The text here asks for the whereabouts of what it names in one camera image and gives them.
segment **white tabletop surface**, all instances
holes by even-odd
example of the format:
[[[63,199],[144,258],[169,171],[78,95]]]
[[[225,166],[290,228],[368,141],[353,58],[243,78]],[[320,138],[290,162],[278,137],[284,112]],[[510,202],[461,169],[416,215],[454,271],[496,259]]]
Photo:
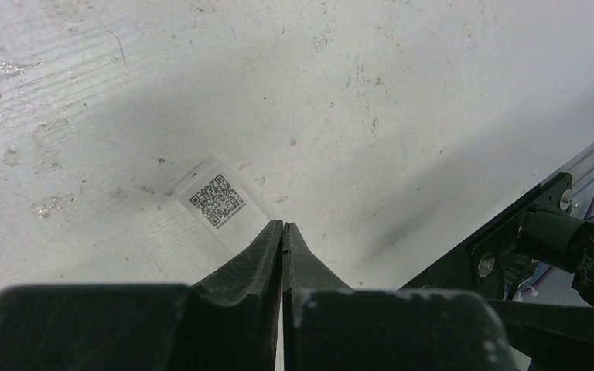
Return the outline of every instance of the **white tabletop surface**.
[[[0,289],[204,277],[211,156],[396,288],[593,141],[594,1],[0,0]]]

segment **bolt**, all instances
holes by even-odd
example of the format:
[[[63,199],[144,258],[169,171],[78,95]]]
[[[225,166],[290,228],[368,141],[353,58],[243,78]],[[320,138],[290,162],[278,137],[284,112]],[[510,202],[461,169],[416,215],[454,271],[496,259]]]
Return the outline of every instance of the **bolt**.
[[[572,189],[566,189],[559,200],[559,209],[566,211],[572,205]]]
[[[477,274],[480,277],[486,277],[493,271],[495,267],[495,257],[492,254],[487,254],[481,261],[480,265],[477,267]]]

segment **scratched white surface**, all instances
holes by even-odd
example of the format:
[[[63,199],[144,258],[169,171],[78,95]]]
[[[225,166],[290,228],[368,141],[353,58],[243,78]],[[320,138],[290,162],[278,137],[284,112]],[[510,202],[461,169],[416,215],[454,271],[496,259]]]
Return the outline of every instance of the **scratched white surface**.
[[[0,0],[0,288],[199,280],[208,155],[396,288],[593,141],[594,1]]]

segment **qr code sticker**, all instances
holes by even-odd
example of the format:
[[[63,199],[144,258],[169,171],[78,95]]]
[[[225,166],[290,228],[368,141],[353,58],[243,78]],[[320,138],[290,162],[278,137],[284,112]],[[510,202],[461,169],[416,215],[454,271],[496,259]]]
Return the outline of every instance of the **qr code sticker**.
[[[246,205],[221,174],[192,196],[190,202],[198,207],[203,216],[217,229]]]

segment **qr code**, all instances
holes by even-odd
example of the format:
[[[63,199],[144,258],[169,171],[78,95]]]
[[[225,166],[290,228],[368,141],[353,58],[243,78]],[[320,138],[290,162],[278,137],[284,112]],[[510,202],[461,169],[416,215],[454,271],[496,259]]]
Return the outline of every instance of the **qr code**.
[[[192,196],[190,202],[198,207],[203,216],[217,229],[246,205],[221,174]]]

